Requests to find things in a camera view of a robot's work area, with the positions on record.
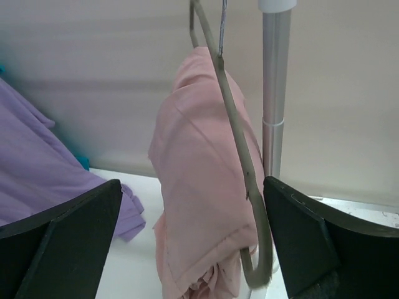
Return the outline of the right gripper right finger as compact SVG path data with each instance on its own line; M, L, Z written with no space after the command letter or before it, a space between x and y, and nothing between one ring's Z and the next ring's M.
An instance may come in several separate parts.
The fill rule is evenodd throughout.
M268 176L264 199L289 298L398 298L398 229Z

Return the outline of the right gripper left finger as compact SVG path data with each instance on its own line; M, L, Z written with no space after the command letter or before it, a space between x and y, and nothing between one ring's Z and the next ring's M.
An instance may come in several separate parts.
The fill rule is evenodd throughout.
M112 179L1 227L1 298L95 298L122 202Z

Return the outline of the grey clothes hanger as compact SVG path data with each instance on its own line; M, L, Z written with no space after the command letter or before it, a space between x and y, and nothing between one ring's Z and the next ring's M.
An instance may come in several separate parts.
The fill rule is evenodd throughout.
M209 22L206 18L201 3L199 1L190 1L190 38L193 47L199 46L198 39L195 33L195 16L198 16L206 45L211 56L211 61L213 63L216 78L218 80L218 84L221 90L224 106L228 114L228 119L233 132L236 149L238 151L238 156L244 176L246 199L248 199L252 205L252 211L256 223L259 249L257 266L253 266L251 254L248 248L240 250L241 262L243 265L243 272L246 283L251 290L256 290L268 286L271 281L273 266L272 236L264 199L257 186L256 172L252 163L248 144L244 136L239 113L236 109L234 98L224 69L223 42L227 3L227 1L222 2L219 45L216 45Z

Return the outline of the pink trousers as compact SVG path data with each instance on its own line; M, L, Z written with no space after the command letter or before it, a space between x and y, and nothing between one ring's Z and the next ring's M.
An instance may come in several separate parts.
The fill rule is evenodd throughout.
M164 211L154 225L164 298L236 298L239 251L257 246L251 203L209 50L181 64L148 157Z

